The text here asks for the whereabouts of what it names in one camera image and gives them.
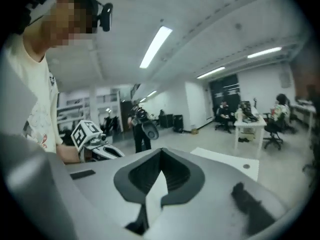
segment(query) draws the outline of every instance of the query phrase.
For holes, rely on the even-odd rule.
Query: gray floor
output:
[[[200,147],[233,156],[235,131],[229,134],[215,130],[214,125],[215,123],[209,124],[196,135],[179,134],[172,132],[171,129],[164,129],[159,132],[159,139],[151,142],[151,146],[153,149],[167,147],[185,152]],[[294,127],[298,129],[296,134],[279,135],[284,140],[281,150],[273,145],[267,149],[262,148],[258,175],[258,182],[274,192],[289,208],[309,195],[308,185],[312,178],[310,173],[302,172],[302,167],[313,159],[311,150],[307,154],[303,153],[307,130],[298,123],[294,123]],[[114,146],[122,150],[125,155],[135,153],[133,139],[114,143]],[[249,143],[239,143],[238,156],[255,159],[257,148],[258,138]]]

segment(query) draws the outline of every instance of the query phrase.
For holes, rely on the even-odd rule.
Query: headset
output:
[[[29,4],[27,4],[27,7],[31,7],[31,9],[35,9],[39,4],[43,5],[46,0],[31,0]],[[104,32],[108,32],[111,29],[112,24],[112,12],[113,12],[113,4],[108,2],[105,5],[100,3],[97,0],[77,0],[80,3],[83,3],[86,5],[86,8],[90,7],[93,15],[92,15],[92,28],[87,31],[87,34],[95,33],[97,32],[97,26],[98,21],[100,21],[100,27],[102,27],[102,30]],[[102,6],[102,11],[100,14],[98,14],[99,5]],[[32,23],[36,22],[40,18],[43,17],[40,16],[37,19],[35,19],[33,22],[31,22],[31,10],[29,8],[25,7],[20,12],[20,19],[18,21],[18,24],[15,24],[13,28],[11,29],[11,32],[21,35],[25,28],[30,26]]]

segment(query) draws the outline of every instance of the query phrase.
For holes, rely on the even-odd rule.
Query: desk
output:
[[[264,140],[264,133],[265,133],[265,126],[267,123],[265,122],[264,118],[259,115],[259,121],[258,122],[243,122],[243,121],[236,121],[234,123],[235,126],[235,143],[234,143],[234,154],[237,155],[238,151],[238,139],[239,139],[239,131],[241,128],[260,128],[260,137],[259,137],[259,146],[258,146],[258,151],[256,153],[256,157],[260,157],[260,151],[262,148],[262,143]]]
[[[304,153],[306,153],[309,149],[309,141],[311,138],[311,130],[312,130],[312,125],[314,123],[314,114],[316,113],[316,108],[312,105],[299,105],[299,104],[292,104],[291,107],[295,109],[301,109],[301,110],[307,111],[310,114],[309,128],[306,135],[305,148],[304,148]]]

